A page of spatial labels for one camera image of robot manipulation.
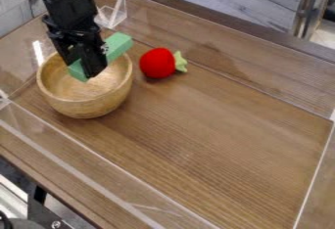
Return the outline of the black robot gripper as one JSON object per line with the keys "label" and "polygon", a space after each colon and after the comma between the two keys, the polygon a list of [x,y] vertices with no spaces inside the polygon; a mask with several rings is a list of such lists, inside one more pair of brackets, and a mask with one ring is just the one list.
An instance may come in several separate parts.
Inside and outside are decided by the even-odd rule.
{"label": "black robot gripper", "polygon": [[41,1],[48,37],[65,65],[71,66],[80,57],[85,77],[96,77],[107,67],[107,58],[95,21],[99,13],[95,0]]}

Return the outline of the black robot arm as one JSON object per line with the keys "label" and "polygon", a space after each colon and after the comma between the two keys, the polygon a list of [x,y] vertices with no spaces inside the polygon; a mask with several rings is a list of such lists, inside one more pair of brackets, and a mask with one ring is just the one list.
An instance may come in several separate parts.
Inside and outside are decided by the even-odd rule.
{"label": "black robot arm", "polygon": [[96,77],[107,67],[105,43],[95,17],[95,0],[41,0],[47,14],[41,21],[53,47],[71,67],[80,63],[84,77]]}

